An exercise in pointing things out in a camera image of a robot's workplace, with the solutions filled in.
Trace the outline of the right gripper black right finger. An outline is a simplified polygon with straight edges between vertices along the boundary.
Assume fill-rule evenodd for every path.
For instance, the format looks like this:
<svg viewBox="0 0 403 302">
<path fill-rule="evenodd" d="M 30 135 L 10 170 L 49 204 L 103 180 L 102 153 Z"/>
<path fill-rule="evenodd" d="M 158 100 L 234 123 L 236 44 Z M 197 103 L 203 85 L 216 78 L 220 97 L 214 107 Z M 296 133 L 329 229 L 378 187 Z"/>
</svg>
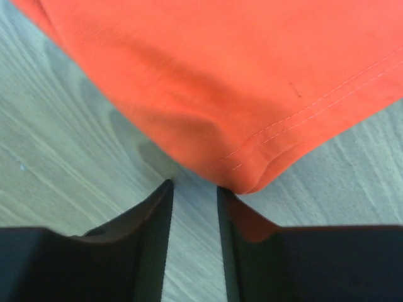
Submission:
<svg viewBox="0 0 403 302">
<path fill-rule="evenodd" d="M 402 227 L 279 226 L 217 189 L 229 301 L 401 301 Z"/>
</svg>

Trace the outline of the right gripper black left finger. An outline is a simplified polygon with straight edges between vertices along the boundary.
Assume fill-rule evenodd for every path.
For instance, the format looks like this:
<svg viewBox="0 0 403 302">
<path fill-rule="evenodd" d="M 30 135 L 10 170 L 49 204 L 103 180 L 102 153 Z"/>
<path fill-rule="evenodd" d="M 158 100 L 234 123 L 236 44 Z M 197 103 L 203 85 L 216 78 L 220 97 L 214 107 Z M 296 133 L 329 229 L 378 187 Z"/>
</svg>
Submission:
<svg viewBox="0 0 403 302">
<path fill-rule="evenodd" d="M 174 184 L 81 236 L 1 229 L 2 301 L 160 301 Z"/>
</svg>

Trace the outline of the orange t-shirt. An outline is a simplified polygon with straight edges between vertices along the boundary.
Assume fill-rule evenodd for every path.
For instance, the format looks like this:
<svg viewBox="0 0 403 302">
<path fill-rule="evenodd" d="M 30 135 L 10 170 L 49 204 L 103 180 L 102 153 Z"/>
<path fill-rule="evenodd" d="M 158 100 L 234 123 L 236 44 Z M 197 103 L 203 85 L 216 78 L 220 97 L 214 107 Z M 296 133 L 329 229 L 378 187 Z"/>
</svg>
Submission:
<svg viewBox="0 0 403 302">
<path fill-rule="evenodd" d="M 255 193 L 402 97 L 401 1 L 16 1 L 165 153 Z"/>
</svg>

